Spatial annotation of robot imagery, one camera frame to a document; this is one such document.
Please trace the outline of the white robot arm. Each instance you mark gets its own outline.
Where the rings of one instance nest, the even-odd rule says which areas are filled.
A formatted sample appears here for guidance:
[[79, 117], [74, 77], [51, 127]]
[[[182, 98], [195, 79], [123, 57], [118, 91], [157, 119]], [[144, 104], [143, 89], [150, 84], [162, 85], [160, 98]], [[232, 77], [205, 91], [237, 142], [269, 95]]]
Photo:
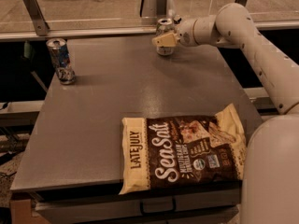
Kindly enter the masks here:
[[249, 140], [240, 224], [299, 224], [299, 65], [258, 31], [238, 3], [206, 18], [186, 20], [152, 43], [242, 51], [278, 115], [260, 125]]

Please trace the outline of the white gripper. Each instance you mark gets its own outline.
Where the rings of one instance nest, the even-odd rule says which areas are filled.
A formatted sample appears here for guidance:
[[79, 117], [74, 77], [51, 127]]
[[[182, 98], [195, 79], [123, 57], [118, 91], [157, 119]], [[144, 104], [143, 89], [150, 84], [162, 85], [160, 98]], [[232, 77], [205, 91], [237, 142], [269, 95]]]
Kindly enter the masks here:
[[195, 47], [196, 42], [193, 35], [193, 26], [195, 19], [182, 21], [180, 15], [174, 18], [174, 24], [178, 24], [177, 33], [170, 31], [152, 38], [152, 44], [155, 47], [170, 47], [173, 48], [180, 42], [181, 45], [186, 47]]

